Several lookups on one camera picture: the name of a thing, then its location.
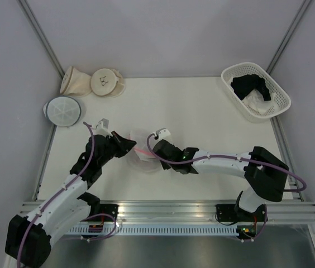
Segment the right aluminium frame post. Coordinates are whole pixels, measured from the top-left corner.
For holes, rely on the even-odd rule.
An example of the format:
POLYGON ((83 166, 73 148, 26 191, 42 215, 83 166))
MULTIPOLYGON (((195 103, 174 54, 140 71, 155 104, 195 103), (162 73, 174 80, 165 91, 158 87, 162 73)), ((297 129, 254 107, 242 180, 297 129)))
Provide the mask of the right aluminium frame post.
POLYGON ((294 18, 292 19, 287 31, 284 34, 274 56, 272 57, 272 59, 270 61, 270 64, 268 65, 268 67, 266 69, 266 72, 268 74, 271 74, 273 72, 273 70, 275 69, 278 61, 280 60, 280 58, 283 55, 283 52, 285 51, 288 44, 290 43, 293 35, 296 33, 299 25, 301 24, 304 16, 306 15, 308 10, 310 9, 312 3, 313 3, 313 0, 303 0, 302 1, 302 4, 298 8, 294 18))

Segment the white garment in basket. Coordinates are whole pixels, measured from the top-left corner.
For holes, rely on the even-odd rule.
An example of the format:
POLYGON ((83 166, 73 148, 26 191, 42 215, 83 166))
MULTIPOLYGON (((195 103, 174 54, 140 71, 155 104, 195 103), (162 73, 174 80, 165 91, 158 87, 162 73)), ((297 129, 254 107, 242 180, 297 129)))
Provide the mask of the white garment in basket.
POLYGON ((254 89, 242 102, 257 114, 265 116, 279 111, 279 107, 276 103, 276 94, 272 92, 270 93, 270 97, 271 100, 264 100, 262 94, 254 89))

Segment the white perforated plastic basket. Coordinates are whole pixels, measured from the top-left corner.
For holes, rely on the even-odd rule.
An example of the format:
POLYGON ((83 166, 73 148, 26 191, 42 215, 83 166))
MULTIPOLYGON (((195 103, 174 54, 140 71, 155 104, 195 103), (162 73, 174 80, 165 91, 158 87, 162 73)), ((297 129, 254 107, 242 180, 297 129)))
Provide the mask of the white perforated plastic basket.
POLYGON ((287 111, 290 97, 259 65, 244 62, 221 73, 226 95, 252 123, 260 123, 287 111))

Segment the pink-trimmed mesh laundry bag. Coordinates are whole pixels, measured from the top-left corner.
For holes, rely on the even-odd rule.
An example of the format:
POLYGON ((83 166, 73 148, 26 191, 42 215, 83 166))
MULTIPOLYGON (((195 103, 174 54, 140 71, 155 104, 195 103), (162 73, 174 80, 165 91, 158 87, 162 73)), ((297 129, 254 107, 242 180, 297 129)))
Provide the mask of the pink-trimmed mesh laundry bag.
POLYGON ((132 168, 145 173, 154 173, 161 169, 161 164, 148 149, 147 138, 150 132, 133 128, 130 131, 129 139, 136 141, 136 145, 127 155, 127 162, 132 168))

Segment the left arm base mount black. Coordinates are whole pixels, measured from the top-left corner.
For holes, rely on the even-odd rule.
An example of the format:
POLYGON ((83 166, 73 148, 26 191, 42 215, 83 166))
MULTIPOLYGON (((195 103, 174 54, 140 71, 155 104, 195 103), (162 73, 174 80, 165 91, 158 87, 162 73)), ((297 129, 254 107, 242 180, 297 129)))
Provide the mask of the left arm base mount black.
POLYGON ((113 222, 118 216, 118 204, 100 204, 91 207, 88 222, 113 222))

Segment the beige laundry bag left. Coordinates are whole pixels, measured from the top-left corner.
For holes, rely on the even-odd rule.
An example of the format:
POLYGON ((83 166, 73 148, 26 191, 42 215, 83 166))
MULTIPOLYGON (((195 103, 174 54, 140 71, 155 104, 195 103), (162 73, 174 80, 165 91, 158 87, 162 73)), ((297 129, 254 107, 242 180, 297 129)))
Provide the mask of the beige laundry bag left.
POLYGON ((68 67, 64 74, 60 94, 71 97, 84 97, 91 93, 91 76, 77 70, 75 67, 68 67))

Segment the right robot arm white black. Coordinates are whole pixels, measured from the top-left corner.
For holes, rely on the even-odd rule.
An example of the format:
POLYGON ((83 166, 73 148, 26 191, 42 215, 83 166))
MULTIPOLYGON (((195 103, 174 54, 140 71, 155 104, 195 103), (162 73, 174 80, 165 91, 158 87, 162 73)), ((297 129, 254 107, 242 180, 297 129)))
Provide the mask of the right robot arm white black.
POLYGON ((225 174, 245 179, 249 187, 238 195, 233 212, 245 221, 266 202, 282 201, 288 166, 267 149, 255 146, 251 152, 213 155, 196 147, 183 150, 161 140, 151 149, 164 170, 181 174, 225 174))

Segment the beige laundry bag bra logo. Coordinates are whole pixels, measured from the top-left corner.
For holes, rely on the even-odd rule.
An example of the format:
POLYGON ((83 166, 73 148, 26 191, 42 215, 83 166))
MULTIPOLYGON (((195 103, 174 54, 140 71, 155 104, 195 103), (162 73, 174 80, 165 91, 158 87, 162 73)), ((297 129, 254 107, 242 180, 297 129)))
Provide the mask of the beige laundry bag bra logo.
POLYGON ((114 98, 126 89, 126 81, 117 70, 102 68, 92 75, 90 87, 99 97, 114 98))

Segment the grey-trimmed mesh laundry bag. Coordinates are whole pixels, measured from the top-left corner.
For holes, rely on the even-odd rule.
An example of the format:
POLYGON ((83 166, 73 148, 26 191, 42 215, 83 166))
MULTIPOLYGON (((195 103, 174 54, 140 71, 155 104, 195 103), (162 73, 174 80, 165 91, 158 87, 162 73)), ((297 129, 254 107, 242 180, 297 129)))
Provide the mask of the grey-trimmed mesh laundry bag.
POLYGON ((85 105, 75 98, 59 96, 43 106, 45 118, 57 127, 71 127, 85 116, 85 105))

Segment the black garment in basket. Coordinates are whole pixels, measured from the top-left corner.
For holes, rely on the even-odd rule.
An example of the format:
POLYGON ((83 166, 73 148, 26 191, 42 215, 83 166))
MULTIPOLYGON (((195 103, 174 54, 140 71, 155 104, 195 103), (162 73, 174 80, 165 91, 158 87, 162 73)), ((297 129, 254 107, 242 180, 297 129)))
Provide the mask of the black garment in basket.
POLYGON ((253 90, 257 90, 262 95, 264 101, 271 100, 270 91, 266 86, 265 79, 259 77, 257 74, 234 77, 230 86, 241 101, 253 90))

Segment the left aluminium frame post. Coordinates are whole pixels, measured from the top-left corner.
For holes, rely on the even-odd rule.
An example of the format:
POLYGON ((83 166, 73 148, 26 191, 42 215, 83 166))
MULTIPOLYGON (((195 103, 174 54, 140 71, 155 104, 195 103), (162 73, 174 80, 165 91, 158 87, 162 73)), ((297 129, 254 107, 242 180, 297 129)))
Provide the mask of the left aluminium frame post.
POLYGON ((57 72, 58 76, 63 78, 64 70, 59 62, 59 59, 54 52, 52 46, 48 38, 46 37, 37 17, 35 16, 29 2, 27 0, 17 0, 17 4, 19 5, 20 9, 22 10, 24 16, 26 17, 28 23, 30 24, 32 30, 34 31, 39 43, 43 47, 47 57, 49 58, 53 68, 57 72))

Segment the aluminium frame post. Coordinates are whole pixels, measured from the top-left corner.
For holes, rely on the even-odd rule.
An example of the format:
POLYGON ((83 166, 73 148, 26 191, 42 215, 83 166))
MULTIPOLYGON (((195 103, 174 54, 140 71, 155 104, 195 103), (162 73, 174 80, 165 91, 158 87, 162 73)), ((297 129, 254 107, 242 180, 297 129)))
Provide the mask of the aluminium frame post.
POLYGON ((313 0, 303 0, 302 1, 302 4, 298 8, 294 18, 292 19, 287 31, 284 34, 274 56, 272 57, 272 59, 270 61, 270 64, 268 65, 268 67, 266 69, 266 72, 268 74, 271 74, 273 72, 273 70, 275 69, 278 61, 280 60, 280 58, 283 55, 283 52, 285 51, 288 44, 290 43, 293 35, 296 33, 299 25, 301 24, 304 16, 306 15, 308 10, 310 9, 312 3, 313 3, 313 0))
POLYGON ((63 78, 64 70, 59 62, 59 59, 54 52, 52 46, 48 38, 46 37, 37 17, 35 16, 29 2, 27 0, 17 0, 17 4, 19 5, 20 9, 22 10, 24 16, 26 17, 28 23, 30 24, 32 30, 34 31, 39 43, 43 47, 47 57, 49 58, 53 68, 57 72, 58 76, 63 78))

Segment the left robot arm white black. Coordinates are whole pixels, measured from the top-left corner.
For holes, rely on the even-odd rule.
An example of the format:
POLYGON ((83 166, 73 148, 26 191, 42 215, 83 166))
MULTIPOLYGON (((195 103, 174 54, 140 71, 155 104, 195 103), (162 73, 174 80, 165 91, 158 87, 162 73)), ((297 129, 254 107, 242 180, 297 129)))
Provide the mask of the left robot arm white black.
POLYGON ((121 158, 136 145, 115 131, 91 135, 55 193, 26 216, 14 216, 8 225, 4 251, 18 266, 41 267, 53 246, 80 221, 95 221, 101 214, 100 199, 89 188, 102 175, 102 167, 121 158))

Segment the aluminium mounting rail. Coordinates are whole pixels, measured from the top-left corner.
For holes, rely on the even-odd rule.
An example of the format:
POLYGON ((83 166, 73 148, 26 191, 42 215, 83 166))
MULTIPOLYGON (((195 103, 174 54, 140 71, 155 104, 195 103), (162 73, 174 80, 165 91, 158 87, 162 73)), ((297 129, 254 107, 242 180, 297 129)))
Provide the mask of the aluminium mounting rail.
MULTIPOLYGON (((128 224, 209 224, 214 222, 216 204, 234 200, 102 200, 118 204, 118 218, 128 224)), ((300 200, 267 203, 268 224, 315 224, 315 204, 300 200)))

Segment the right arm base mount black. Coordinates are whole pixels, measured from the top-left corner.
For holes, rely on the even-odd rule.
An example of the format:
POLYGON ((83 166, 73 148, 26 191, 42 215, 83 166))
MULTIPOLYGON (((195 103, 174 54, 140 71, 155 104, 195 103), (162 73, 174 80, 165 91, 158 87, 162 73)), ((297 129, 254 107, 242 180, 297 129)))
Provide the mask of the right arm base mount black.
POLYGON ((261 205, 253 213, 236 208, 234 204, 216 204, 215 219, 224 225, 233 225, 241 222, 264 222, 266 216, 265 206, 261 205))

